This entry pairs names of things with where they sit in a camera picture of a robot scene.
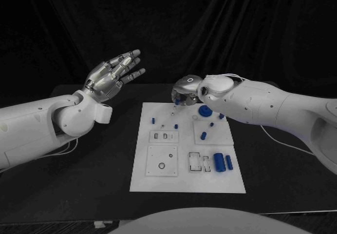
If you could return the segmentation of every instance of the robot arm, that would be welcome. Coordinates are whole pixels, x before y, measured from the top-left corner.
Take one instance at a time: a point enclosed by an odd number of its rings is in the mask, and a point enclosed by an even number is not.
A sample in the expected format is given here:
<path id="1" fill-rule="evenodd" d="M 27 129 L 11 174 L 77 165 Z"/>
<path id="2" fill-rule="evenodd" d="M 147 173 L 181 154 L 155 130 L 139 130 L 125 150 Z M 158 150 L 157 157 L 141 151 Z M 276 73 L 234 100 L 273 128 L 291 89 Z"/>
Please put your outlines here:
<path id="1" fill-rule="evenodd" d="M 305 143 L 325 167 L 337 174 L 337 99 L 292 94 L 272 85 L 224 75 L 201 79 L 188 75 L 175 83 L 171 100 L 180 105 L 200 101 L 236 121 L 275 127 Z"/>
<path id="2" fill-rule="evenodd" d="M 83 88 L 63 95 L 0 109 L 0 168 L 39 158 L 89 132 L 95 121 L 109 123 L 112 108 L 102 104 L 144 72 L 134 50 L 90 71 Z"/>

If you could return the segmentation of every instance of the gray floor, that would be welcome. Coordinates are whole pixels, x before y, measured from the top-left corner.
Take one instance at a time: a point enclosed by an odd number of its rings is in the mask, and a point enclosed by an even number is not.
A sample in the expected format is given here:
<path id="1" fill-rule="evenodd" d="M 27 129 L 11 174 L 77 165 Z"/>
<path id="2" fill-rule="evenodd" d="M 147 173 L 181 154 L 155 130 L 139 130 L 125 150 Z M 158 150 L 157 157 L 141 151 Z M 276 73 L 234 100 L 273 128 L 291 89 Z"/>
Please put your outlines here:
<path id="1" fill-rule="evenodd" d="M 283 223 L 312 234 L 337 233 L 337 212 L 306 214 L 266 214 Z M 118 228 L 119 221 L 95 229 L 93 222 L 64 222 L 44 224 L 0 225 L 0 234 L 106 234 Z"/>

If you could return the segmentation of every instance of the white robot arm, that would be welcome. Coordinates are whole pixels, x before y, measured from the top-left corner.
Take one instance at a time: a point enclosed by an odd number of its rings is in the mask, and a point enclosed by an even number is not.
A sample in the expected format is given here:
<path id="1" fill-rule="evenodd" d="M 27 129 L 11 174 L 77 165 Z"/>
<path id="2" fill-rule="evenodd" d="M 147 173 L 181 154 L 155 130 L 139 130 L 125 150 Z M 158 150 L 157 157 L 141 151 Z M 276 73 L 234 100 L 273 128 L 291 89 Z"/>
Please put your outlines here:
<path id="1" fill-rule="evenodd" d="M 183 77 L 171 91 L 172 102 L 193 105 L 197 98 L 236 121 L 275 127 L 299 138 L 325 167 L 337 174 L 337 99 L 292 94 L 233 74 Z"/>
<path id="2" fill-rule="evenodd" d="M 139 69 L 123 76 L 139 62 L 139 53 L 134 50 L 102 62 L 90 71 L 83 88 L 72 95 L 0 109 L 0 169 L 41 157 L 77 139 L 95 121 L 109 123 L 112 108 L 102 102 L 145 72 Z"/>

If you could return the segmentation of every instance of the table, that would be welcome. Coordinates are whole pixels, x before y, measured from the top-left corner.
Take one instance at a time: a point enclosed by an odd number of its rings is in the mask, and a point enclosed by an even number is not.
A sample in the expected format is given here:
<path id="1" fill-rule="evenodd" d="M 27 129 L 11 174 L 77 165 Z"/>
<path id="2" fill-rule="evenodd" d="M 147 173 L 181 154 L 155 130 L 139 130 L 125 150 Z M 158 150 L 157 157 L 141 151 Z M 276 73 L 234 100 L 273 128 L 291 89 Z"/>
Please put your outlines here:
<path id="1" fill-rule="evenodd" d="M 142 102 L 170 102 L 172 84 L 126 84 L 105 102 L 108 125 L 95 123 L 76 150 L 18 165 L 0 176 L 0 223 L 126 220 L 155 212 L 216 207 L 255 214 L 337 210 L 337 175 L 314 156 L 278 144 L 259 126 L 230 118 L 246 194 L 128 192 Z M 60 85 L 51 96 L 82 85 Z M 270 136 L 302 149 L 289 133 Z"/>

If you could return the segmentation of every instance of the blue object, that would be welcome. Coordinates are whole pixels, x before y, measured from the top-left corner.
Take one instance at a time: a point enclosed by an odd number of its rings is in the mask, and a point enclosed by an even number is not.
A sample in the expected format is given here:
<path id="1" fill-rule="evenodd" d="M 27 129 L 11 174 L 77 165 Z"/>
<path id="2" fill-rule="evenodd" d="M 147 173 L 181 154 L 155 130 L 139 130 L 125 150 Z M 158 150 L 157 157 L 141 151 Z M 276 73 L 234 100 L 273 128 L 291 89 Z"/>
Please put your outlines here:
<path id="1" fill-rule="evenodd" d="M 214 163 L 216 163 L 216 171 L 217 172 L 224 172 L 226 171 L 226 166 L 224 166 L 224 160 L 223 160 L 223 154 L 221 153 L 214 154 Z"/>
<path id="2" fill-rule="evenodd" d="M 201 137 L 200 137 L 201 140 L 204 140 L 206 134 L 207 134 L 206 132 L 201 133 Z"/>
<path id="3" fill-rule="evenodd" d="M 230 156 L 226 155 L 226 165 L 227 165 L 227 169 L 233 170 L 233 165 L 232 165 L 232 161 L 230 161 Z"/>
<path id="4" fill-rule="evenodd" d="M 206 105 L 200 106 L 200 108 L 198 108 L 198 114 L 203 117 L 211 116 L 211 113 L 213 113 L 213 111 L 208 109 L 208 107 Z"/>

